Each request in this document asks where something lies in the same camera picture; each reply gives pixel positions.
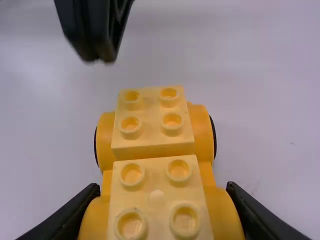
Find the plastic toy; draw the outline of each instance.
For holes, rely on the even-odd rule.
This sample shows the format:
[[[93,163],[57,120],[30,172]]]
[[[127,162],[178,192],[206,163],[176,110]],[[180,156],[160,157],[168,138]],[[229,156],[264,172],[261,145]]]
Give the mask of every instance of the plastic toy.
[[[214,123],[182,86],[125,89],[94,133],[92,183],[19,240],[308,240],[236,183],[216,187]]]
[[[95,139],[104,200],[88,206],[79,240],[245,239],[229,195],[215,185],[210,116],[187,103],[182,86],[122,90]],[[107,220],[93,230],[93,212],[106,204]]]

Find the white table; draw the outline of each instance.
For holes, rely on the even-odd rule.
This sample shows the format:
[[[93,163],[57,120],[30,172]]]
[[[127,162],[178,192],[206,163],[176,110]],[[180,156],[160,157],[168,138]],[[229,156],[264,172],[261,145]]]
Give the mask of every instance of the white table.
[[[84,64],[53,0],[0,1],[0,239],[89,183],[122,88],[183,84],[216,127],[214,174],[320,238],[320,2],[136,0],[116,64]]]

